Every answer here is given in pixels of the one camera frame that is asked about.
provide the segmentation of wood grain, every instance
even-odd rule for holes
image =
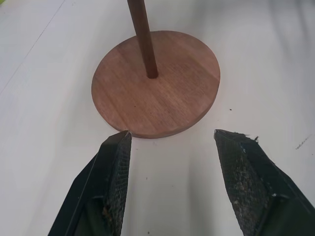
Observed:
[[[211,108],[220,83],[213,52],[174,31],[151,32],[159,76],[146,76],[136,37],[113,48],[92,81],[93,102],[115,129],[134,137],[161,138],[197,123]]]
[[[155,79],[158,76],[156,59],[154,56],[148,17],[144,0],[127,0],[132,17],[134,30],[137,34],[143,63],[146,67],[147,76]]]

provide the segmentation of wooden dowel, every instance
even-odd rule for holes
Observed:
[[[150,79],[158,77],[158,69],[154,56],[148,17],[144,0],[127,0],[132,22],[139,42],[142,59]]]

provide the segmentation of debris speck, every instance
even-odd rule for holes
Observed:
[[[296,147],[296,150],[299,149],[299,148],[306,142],[306,140],[309,139],[309,137],[310,137],[310,136],[308,136],[305,140],[303,140],[303,141],[301,142],[301,144]]]

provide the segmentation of white table surface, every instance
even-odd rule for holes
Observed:
[[[242,235],[216,128],[259,136],[315,205],[315,1],[146,5],[152,31],[185,32],[213,50],[221,82],[213,107],[192,128],[132,140],[122,235]],[[73,179],[116,133],[94,107],[91,81],[106,53],[133,35],[126,0],[0,6],[1,235],[47,235]]]

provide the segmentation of wooden base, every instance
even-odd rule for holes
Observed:
[[[151,37],[156,79],[146,75],[135,36],[103,58],[92,81],[101,116],[139,138],[162,138],[196,124],[211,108],[220,83],[218,61],[200,40],[174,31]]]

